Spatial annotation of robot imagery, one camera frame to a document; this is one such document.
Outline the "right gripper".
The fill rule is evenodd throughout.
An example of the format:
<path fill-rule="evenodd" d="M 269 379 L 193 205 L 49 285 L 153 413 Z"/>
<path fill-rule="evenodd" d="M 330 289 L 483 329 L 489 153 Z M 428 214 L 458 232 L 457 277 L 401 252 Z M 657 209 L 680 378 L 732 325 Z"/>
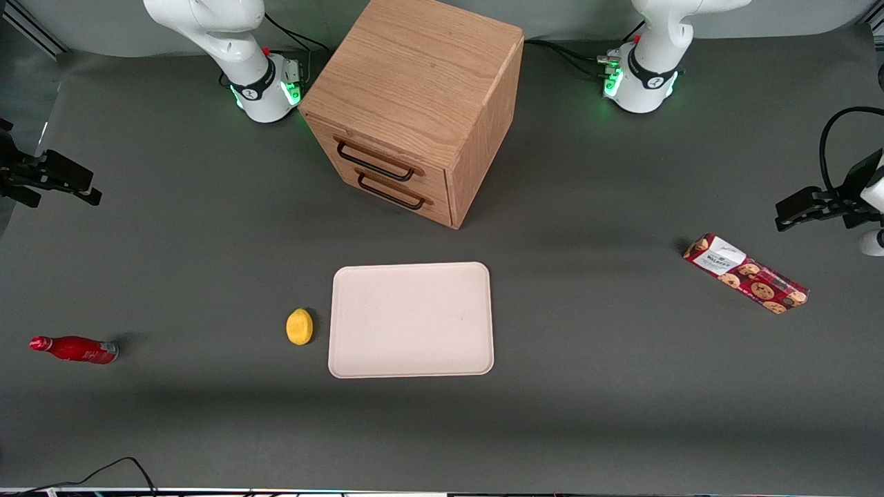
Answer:
<path fill-rule="evenodd" d="M 43 155 L 19 150 L 10 134 L 13 127 L 12 123 L 1 119 L 1 196 L 36 208 L 41 195 L 25 186 L 42 185 L 48 190 L 75 195 L 91 206 L 100 204 L 102 192 L 92 188 L 94 173 L 91 170 L 54 150 L 47 150 Z"/>

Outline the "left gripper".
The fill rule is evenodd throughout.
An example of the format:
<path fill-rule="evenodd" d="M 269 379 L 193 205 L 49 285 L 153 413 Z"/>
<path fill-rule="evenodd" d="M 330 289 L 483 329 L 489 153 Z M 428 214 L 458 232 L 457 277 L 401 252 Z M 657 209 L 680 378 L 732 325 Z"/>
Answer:
<path fill-rule="evenodd" d="M 776 229 L 782 233 L 798 224 L 814 220 L 843 218 L 846 229 L 861 224 L 883 224 L 883 158 L 882 150 L 872 152 L 849 168 L 842 185 L 840 198 L 858 212 L 846 212 L 833 195 L 821 188 L 803 188 L 776 204 Z"/>

